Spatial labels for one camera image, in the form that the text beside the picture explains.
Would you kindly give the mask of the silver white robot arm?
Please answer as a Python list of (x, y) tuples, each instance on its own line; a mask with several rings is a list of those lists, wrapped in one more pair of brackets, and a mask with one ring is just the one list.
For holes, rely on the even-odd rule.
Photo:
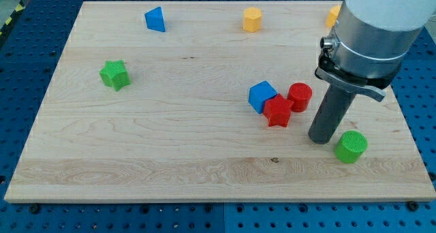
[(380, 102), (409, 48), (435, 13), (435, 0), (343, 0), (320, 41), (315, 75), (330, 99), (366, 95)]

